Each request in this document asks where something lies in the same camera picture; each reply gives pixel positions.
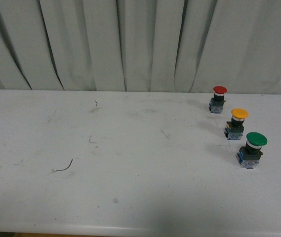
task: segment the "wooden floor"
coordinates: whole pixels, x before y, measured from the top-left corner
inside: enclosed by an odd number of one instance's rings
[[[72,235],[16,233],[14,235],[14,237],[96,237],[96,236],[72,236]]]

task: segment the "white table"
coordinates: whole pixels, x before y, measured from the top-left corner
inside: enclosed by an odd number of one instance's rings
[[[0,231],[281,236],[281,95],[226,94],[218,115],[211,97],[0,90]],[[238,107],[244,136],[228,141]],[[268,144],[247,170],[251,131]]]

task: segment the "green button cap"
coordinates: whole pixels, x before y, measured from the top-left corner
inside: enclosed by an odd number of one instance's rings
[[[250,132],[247,134],[248,141],[255,146],[264,146],[268,143],[268,139],[258,132]]]

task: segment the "yellow button cap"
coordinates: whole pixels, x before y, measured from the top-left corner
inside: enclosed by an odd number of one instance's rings
[[[231,113],[234,117],[238,119],[245,119],[246,117],[249,116],[248,112],[241,108],[233,109],[231,110]]]

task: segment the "red button cap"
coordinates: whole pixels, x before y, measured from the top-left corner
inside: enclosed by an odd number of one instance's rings
[[[227,92],[227,89],[223,86],[218,85],[214,87],[214,91],[217,94],[225,94]]]

